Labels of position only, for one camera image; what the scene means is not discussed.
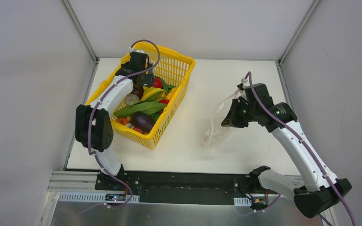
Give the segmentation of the dark maroon fruit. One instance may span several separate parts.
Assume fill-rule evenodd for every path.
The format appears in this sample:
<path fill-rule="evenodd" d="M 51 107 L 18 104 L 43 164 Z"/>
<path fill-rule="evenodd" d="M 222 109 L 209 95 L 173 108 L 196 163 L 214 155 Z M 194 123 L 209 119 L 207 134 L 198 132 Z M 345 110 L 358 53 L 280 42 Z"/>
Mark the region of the dark maroon fruit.
<path fill-rule="evenodd" d="M 136 95 L 139 99 L 142 99 L 144 95 L 144 88 L 143 86 L 134 87 L 131 94 Z"/>

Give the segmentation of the clear zip top bag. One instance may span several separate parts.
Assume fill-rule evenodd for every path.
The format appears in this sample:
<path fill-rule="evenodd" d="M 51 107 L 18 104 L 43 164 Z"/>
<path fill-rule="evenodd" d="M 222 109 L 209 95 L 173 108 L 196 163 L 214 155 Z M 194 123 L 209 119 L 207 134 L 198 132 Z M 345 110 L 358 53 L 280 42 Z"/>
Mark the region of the clear zip top bag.
<path fill-rule="evenodd" d="M 230 135 L 230 128 L 223 127 L 222 121 L 226 118 L 233 99 L 237 99 L 240 96 L 240 91 L 236 90 L 222 102 L 220 102 L 215 108 L 208 130 L 202 138 L 202 144 L 204 147 L 214 147 L 223 142 Z"/>

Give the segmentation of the yellow plastic basket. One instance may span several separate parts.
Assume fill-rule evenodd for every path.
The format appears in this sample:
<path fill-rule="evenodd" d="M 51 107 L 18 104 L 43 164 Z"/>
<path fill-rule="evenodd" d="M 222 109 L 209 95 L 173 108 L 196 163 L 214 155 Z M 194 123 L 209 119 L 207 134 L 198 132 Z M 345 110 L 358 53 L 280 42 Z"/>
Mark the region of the yellow plastic basket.
<path fill-rule="evenodd" d="M 118 67 L 76 108 L 75 138 L 91 152 L 114 133 L 154 149 L 188 88 L 193 58 L 148 40 L 133 43 Z"/>

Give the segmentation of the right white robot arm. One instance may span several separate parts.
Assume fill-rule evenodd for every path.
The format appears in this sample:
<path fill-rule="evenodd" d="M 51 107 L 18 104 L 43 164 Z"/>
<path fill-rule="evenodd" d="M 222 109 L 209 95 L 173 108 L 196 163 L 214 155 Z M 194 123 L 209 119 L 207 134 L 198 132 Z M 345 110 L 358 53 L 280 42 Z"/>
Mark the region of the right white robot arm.
<path fill-rule="evenodd" d="M 261 166 L 249 173 L 251 191 L 260 193 L 269 189 L 290 198 L 307 218 L 316 217 L 339 203 L 352 185 L 348 179 L 339 178 L 319 157 L 306 140 L 291 107 L 284 102 L 275 104 L 263 83 L 237 87 L 240 95 L 232 100 L 221 126 L 246 128 L 249 123 L 257 122 L 265 127 L 284 147 L 303 179 L 298 182 Z"/>

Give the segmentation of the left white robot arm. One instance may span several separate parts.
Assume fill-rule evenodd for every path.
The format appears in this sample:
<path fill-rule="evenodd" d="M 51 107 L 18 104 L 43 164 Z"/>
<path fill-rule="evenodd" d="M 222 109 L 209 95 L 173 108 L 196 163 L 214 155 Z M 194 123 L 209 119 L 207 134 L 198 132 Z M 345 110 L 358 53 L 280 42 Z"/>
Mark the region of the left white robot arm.
<path fill-rule="evenodd" d="M 130 59 L 120 65 L 114 76 L 105 81 L 102 93 L 91 103 L 79 105 L 75 112 L 76 141 L 88 149 L 88 154 L 96 159 L 101 172 L 108 175 L 108 186 L 116 191 L 124 187 L 125 178 L 119 174 L 121 163 L 109 150 L 114 138 L 111 114 L 133 88 L 143 82 L 145 74 L 153 69 L 143 50 L 134 50 L 129 56 Z"/>

